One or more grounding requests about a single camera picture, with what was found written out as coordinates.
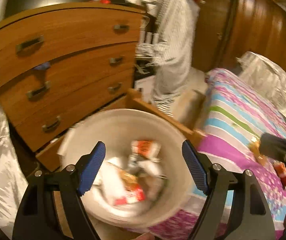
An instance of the silver bolt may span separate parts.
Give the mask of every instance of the silver bolt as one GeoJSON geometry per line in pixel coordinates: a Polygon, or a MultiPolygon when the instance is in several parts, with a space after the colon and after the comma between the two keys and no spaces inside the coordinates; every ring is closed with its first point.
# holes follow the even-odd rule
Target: silver bolt
{"type": "Polygon", "coordinates": [[[35,173],[34,173],[34,176],[35,177],[40,177],[42,175],[42,171],[36,171],[35,173]]]}
{"type": "Polygon", "coordinates": [[[214,163],[213,164],[213,169],[215,169],[216,171],[219,171],[222,169],[222,166],[220,164],[214,163]]]}
{"type": "Polygon", "coordinates": [[[253,172],[252,172],[251,170],[246,170],[246,171],[245,171],[245,174],[246,174],[247,176],[252,176],[252,175],[253,175],[253,172]]]}
{"type": "Polygon", "coordinates": [[[67,171],[74,171],[74,169],[75,169],[75,166],[73,164],[70,164],[66,167],[67,171]]]}

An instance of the wooden dresser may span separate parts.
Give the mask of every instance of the wooden dresser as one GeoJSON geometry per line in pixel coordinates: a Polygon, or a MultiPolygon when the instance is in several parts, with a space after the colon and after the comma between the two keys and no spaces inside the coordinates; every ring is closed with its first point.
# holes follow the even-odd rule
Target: wooden dresser
{"type": "Polygon", "coordinates": [[[49,142],[132,87],[142,13],[66,3],[0,22],[0,104],[49,170],[47,152],[59,147],[49,142]]]}

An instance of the bed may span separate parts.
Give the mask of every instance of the bed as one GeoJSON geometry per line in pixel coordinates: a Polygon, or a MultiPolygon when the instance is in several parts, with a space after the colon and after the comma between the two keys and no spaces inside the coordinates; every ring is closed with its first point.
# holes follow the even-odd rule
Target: bed
{"type": "MultiPolygon", "coordinates": [[[[199,144],[198,151],[229,171],[253,171],[269,204],[278,239],[284,229],[286,191],[272,164],[265,167],[258,164],[248,144],[253,136],[260,137],[264,132],[286,138],[286,122],[271,103],[226,69],[210,71],[207,83],[201,120],[197,122],[207,136],[199,144]]],[[[233,192],[229,191],[217,236],[224,233],[232,199],[233,192]]],[[[203,192],[195,187],[186,204],[174,216],[147,231],[162,239],[187,239],[205,200],[203,192]]]]}

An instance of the floor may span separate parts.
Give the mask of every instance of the floor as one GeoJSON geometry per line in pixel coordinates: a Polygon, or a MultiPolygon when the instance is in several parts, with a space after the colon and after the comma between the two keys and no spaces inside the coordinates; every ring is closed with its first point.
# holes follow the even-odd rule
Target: floor
{"type": "MultiPolygon", "coordinates": [[[[190,116],[195,112],[195,107],[199,106],[198,102],[203,98],[206,89],[207,84],[204,82],[204,73],[192,68],[189,73],[186,89],[173,104],[174,117],[182,123],[190,123],[190,116]]],[[[65,218],[59,192],[54,192],[54,197],[62,232],[66,236],[72,237],[65,218]]],[[[89,217],[102,240],[130,240],[140,235],[138,233],[129,232],[125,229],[108,225],[92,216],[89,217]]]]}

